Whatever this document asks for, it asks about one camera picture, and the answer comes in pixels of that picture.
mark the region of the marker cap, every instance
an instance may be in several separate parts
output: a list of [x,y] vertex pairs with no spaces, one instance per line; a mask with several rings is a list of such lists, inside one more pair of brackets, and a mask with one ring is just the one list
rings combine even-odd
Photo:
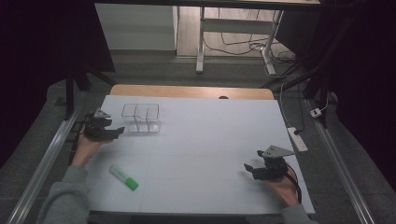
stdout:
[[135,190],[139,186],[134,180],[132,180],[132,178],[127,178],[125,180],[125,185],[128,186],[128,188],[130,188],[131,190]]

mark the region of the gray sleeve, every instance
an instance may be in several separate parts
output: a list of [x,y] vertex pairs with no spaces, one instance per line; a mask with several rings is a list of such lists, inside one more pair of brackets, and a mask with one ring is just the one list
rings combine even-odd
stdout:
[[37,223],[87,223],[90,209],[86,178],[86,170],[69,166],[62,182],[52,185]]
[[287,207],[281,210],[285,224],[318,224],[311,220],[302,205]]

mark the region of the black wire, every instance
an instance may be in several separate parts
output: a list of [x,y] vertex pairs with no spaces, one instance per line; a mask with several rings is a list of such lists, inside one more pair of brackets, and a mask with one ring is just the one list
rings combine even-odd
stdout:
[[206,44],[205,39],[204,39],[204,44],[205,44],[205,46],[206,46],[207,48],[209,48],[209,49],[216,50],[216,51],[220,51],[220,52],[224,52],[224,53],[228,53],[228,54],[232,54],[232,55],[243,55],[243,54],[250,53],[251,51],[254,50],[254,49],[250,49],[250,50],[248,50],[248,51],[246,51],[246,52],[242,52],[242,53],[232,53],[232,52],[229,52],[229,51],[226,51],[226,50],[223,50],[223,49],[213,49],[213,48],[210,48],[210,47]]
[[74,141],[73,141],[73,146],[72,146],[72,148],[70,149],[69,165],[72,163],[72,161],[73,161],[73,159],[74,159],[74,156],[75,156],[75,154],[76,154],[79,136],[82,135],[82,132],[81,132],[82,127],[83,127],[84,124],[86,123],[87,118],[89,118],[89,117],[91,117],[91,116],[93,116],[93,113],[90,113],[90,114],[85,115],[84,118],[82,119],[82,121],[79,123],[78,130],[77,130],[77,133],[78,133],[78,134],[76,135],[76,137],[75,137],[75,139],[74,139]]
[[287,77],[288,75],[293,73],[295,70],[297,70],[299,67],[300,67],[300,64],[297,63],[297,62],[294,62],[288,69],[286,69],[286,71],[281,76],[282,77]]
[[317,47],[315,47],[313,50],[311,50],[309,53],[301,56],[299,61],[301,62],[304,60],[309,60],[311,58],[320,58],[321,52],[326,49],[329,42],[332,41],[332,39],[337,35],[337,33],[338,33],[338,29],[332,28],[330,30],[329,34],[326,35],[325,39]]
[[300,186],[298,184],[297,174],[296,174],[296,172],[294,171],[294,169],[290,165],[288,165],[288,166],[294,172],[294,175],[296,176],[296,179],[294,180],[294,178],[291,175],[289,175],[288,173],[285,174],[285,177],[287,177],[290,180],[290,182],[294,185],[294,187],[296,188],[297,199],[298,199],[298,202],[301,203],[303,198],[302,198],[301,188],[300,188]]
[[276,56],[274,55],[274,53],[272,52],[272,50],[270,50],[270,52],[271,52],[271,58],[272,58],[276,63],[294,63],[294,62],[295,62],[295,59],[280,59],[279,56],[276,57]]
[[250,49],[256,49],[256,48],[258,48],[258,47],[260,47],[260,48],[265,48],[265,44],[260,43],[260,42],[251,42],[251,43],[248,44],[248,47],[249,47]]
[[301,103],[300,91],[301,91],[301,90],[300,90],[300,83],[298,83],[298,85],[297,85],[298,100],[299,100],[299,103],[300,103],[301,119],[302,119],[302,121],[303,121],[303,128],[299,130],[299,133],[300,133],[300,132],[303,132],[303,131],[305,130],[304,113],[303,113],[303,106],[302,106],[302,103]]
[[286,52],[291,52],[291,50],[280,51],[277,54],[277,56],[275,56],[272,51],[271,51],[271,54],[272,54],[272,57],[275,58],[276,60],[278,60],[279,62],[282,62],[282,63],[294,63],[296,61],[295,58],[288,58],[288,57],[281,58],[280,57],[280,54],[286,53]]
[[330,23],[332,22],[332,18],[335,14],[336,8],[337,8],[337,0],[334,0],[334,8],[332,9],[332,13],[328,16],[328,19],[326,21],[327,25],[324,25],[324,27],[330,25]]
[[[251,11],[252,11],[252,9],[249,10],[249,15],[247,16],[247,18],[250,18]],[[257,11],[256,20],[259,18],[259,14],[260,14],[260,10]],[[221,16],[221,12],[220,12],[220,8],[218,8],[218,16],[219,16],[219,18],[222,17],[222,16]],[[249,38],[248,41],[226,43],[225,40],[224,40],[224,37],[223,37],[223,33],[220,33],[220,35],[221,35],[221,40],[222,40],[222,42],[223,42],[224,45],[237,45],[237,44],[246,44],[246,43],[249,43],[249,44],[250,44],[250,42],[252,42],[252,41],[253,41],[253,42],[256,42],[256,41],[262,41],[262,40],[267,40],[267,39],[268,39],[268,38],[263,38],[263,39],[251,40],[251,38],[253,37],[253,35],[250,35],[250,38]]]
[[248,10],[247,19],[250,19],[251,12],[253,11],[253,9],[244,9],[244,12],[247,10]]
[[275,14],[276,14],[276,10],[274,10],[274,14],[273,14],[273,22],[274,22]]

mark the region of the wall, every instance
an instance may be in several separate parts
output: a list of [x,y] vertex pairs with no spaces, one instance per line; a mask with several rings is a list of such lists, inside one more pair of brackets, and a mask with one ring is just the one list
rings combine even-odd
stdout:
[[95,4],[110,49],[175,50],[175,7]]

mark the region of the person's arm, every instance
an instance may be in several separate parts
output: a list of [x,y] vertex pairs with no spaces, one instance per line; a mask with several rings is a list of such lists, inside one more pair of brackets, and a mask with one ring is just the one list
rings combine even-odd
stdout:
[[102,144],[91,142],[84,134],[78,140],[76,155],[62,182],[52,185],[38,214],[37,223],[87,223],[90,213],[84,169]]
[[[297,179],[296,174],[289,168],[289,175]],[[286,206],[280,211],[285,224],[318,224],[306,214],[303,206],[298,202],[296,188],[285,176],[278,180],[265,181]]]

